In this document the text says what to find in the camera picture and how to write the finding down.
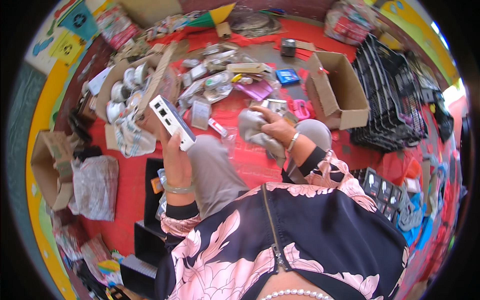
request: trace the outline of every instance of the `white bag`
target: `white bag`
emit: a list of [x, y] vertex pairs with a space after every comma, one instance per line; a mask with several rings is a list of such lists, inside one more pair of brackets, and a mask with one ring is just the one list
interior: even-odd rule
[[115, 121], [115, 138], [120, 152], [126, 158], [142, 156], [155, 151], [156, 137], [135, 124], [136, 111]]
[[78, 212], [91, 220], [113, 221], [119, 164], [108, 155], [72, 160], [73, 193]]

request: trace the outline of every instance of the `blue cloth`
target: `blue cloth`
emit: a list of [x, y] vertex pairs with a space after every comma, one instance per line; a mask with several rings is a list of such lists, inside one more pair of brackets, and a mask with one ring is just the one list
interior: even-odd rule
[[[425, 211], [427, 210], [427, 205], [424, 204], [422, 208], [420, 208], [420, 193], [417, 193], [415, 194], [411, 199], [410, 201], [415, 205], [415, 210], [414, 211], [417, 211], [419, 209], [422, 210], [422, 214], [425, 213]], [[421, 224], [418, 225], [417, 227], [414, 227], [412, 228], [411, 230], [409, 231], [403, 231], [400, 229], [400, 227], [398, 226], [398, 219], [396, 221], [396, 224], [395, 226], [400, 230], [400, 232], [403, 234], [403, 236], [405, 237], [405, 240], [407, 240], [407, 245], [410, 246], [414, 241], [415, 239], [417, 238], [419, 232], [420, 232], [420, 227], [421, 227]]]
[[430, 235], [432, 234], [433, 220], [429, 216], [423, 218], [422, 221], [422, 231], [420, 235], [419, 242], [415, 246], [416, 249], [422, 250], [425, 243], [429, 240]]

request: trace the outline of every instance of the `zipper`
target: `zipper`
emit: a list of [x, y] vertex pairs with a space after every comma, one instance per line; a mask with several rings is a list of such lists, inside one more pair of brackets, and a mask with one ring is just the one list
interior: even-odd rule
[[283, 256], [282, 256], [282, 251], [280, 250], [280, 246], [278, 244], [278, 238], [276, 236], [275, 226], [273, 225], [272, 214], [270, 213], [270, 207], [268, 206], [265, 184], [262, 185], [262, 191], [264, 192], [265, 207], [267, 209], [268, 219], [270, 220], [270, 227], [272, 228], [272, 232], [273, 232], [274, 243], [272, 244], [272, 250], [277, 263], [276, 272], [277, 273], [280, 272], [280, 267], [282, 267], [285, 271], [288, 271], [288, 267], [285, 264], [285, 260], [283, 259]]

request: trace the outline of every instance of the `floral jacket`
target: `floral jacket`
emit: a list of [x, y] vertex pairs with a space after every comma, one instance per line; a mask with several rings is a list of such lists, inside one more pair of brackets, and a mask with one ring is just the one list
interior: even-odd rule
[[332, 150], [299, 169], [309, 184], [268, 182], [202, 221], [195, 202], [167, 206], [157, 298], [255, 299], [284, 268], [336, 300], [392, 299], [409, 255], [402, 234]]

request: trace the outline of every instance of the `hand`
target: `hand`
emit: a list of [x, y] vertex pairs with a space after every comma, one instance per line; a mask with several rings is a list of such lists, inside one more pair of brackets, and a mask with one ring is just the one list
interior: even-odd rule
[[160, 124], [160, 142], [168, 185], [175, 188], [189, 187], [192, 184], [192, 165], [187, 153], [180, 150], [180, 132], [170, 137], [167, 129]]
[[297, 130], [288, 124], [279, 114], [272, 112], [268, 108], [252, 106], [250, 109], [261, 112], [265, 121], [269, 123], [262, 126], [262, 132], [270, 135], [285, 148], [288, 148]]

